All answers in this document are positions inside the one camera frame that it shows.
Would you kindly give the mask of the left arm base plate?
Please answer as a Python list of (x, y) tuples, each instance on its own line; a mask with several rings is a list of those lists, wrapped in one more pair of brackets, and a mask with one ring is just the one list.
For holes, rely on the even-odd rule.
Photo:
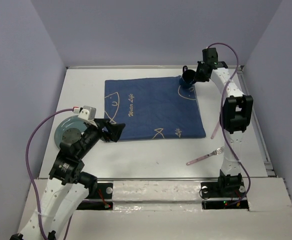
[(94, 193), (89, 193), (77, 210), (111, 211), (113, 209), (113, 182), (99, 182)]

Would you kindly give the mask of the spoon with pink handle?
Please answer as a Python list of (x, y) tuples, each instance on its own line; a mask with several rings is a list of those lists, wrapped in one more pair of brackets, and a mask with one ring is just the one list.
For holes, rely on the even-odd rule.
[(220, 119), (221, 119), (221, 114), (218, 116), (218, 121), (217, 121), (216, 126), (215, 126), (215, 128), (210, 136), (211, 140), (213, 140), (215, 138), (216, 134), (219, 131), (219, 128), (221, 127)]

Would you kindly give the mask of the dark blue mug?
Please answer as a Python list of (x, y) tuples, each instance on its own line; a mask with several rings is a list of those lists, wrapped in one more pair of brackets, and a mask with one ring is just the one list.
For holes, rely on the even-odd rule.
[(179, 85), (184, 89), (190, 89), (195, 81), (196, 72), (189, 69), (186, 65), (182, 67), (182, 75), (179, 78)]

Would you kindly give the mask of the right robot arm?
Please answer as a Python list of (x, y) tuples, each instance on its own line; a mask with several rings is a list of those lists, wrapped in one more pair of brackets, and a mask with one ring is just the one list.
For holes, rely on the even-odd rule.
[(242, 172), (239, 159), (244, 132), (251, 122), (253, 97), (244, 94), (233, 81), (227, 64), (219, 61), (216, 48), (202, 50), (202, 61), (198, 62), (195, 80), (212, 81), (221, 93), (219, 123), (224, 138), (223, 162), (219, 177), (214, 182), (203, 182), (200, 194), (203, 199), (242, 198)]

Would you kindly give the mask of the fork with pink handle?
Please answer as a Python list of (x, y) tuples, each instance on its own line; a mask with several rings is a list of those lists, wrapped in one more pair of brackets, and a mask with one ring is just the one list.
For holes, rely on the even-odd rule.
[(187, 162), (186, 165), (187, 165), (187, 166), (190, 166), (190, 165), (195, 164), (195, 163), (197, 163), (197, 162), (200, 162), (200, 161), (202, 161), (202, 160), (208, 159), (208, 158), (210, 158), (210, 157), (212, 157), (212, 156), (220, 155), (220, 154), (222, 154), (224, 151), (225, 151), (225, 147), (224, 147), (224, 146), (223, 146), (223, 147), (220, 147), (220, 148), (218, 148), (218, 149), (212, 151), (211, 153), (205, 154), (205, 155), (203, 155), (203, 156), (201, 156), (201, 157), (198, 157), (198, 158), (196, 158), (196, 159), (194, 159), (194, 160), (191, 160), (191, 161)]

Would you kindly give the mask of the teal plate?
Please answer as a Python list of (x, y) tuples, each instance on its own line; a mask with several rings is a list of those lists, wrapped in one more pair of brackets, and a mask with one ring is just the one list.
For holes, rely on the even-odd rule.
[(72, 128), (78, 129), (81, 133), (83, 133), (87, 129), (87, 126), (84, 124), (84, 121), (78, 118), (76, 115), (64, 119), (57, 126), (54, 132), (54, 143), (58, 149), (60, 149), (62, 135), (65, 131)]

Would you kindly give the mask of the blue cloth placemat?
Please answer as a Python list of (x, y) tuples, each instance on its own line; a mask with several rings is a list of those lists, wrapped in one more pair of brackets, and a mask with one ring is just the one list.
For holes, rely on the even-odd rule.
[(125, 124), (121, 141), (206, 137), (196, 90), (180, 76), (106, 80), (104, 116)]

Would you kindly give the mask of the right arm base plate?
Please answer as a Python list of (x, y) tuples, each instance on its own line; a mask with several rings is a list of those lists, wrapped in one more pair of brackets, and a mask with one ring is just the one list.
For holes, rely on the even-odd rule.
[(243, 182), (239, 187), (221, 192), (217, 182), (204, 181), (200, 183), (198, 193), (203, 210), (249, 210), (247, 197), (243, 197), (246, 193)]

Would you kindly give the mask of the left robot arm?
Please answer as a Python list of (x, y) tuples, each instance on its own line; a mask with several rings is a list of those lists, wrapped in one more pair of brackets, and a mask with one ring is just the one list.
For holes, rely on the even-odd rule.
[(84, 132), (77, 128), (63, 132), (44, 192), (42, 196), (35, 195), (37, 203), (31, 218), (19, 233), (10, 237), (12, 240), (57, 240), (62, 231), (68, 231), (78, 206), (96, 194), (98, 179), (83, 171), (83, 158), (100, 140), (116, 143), (126, 125), (110, 123), (105, 118), (85, 125)]

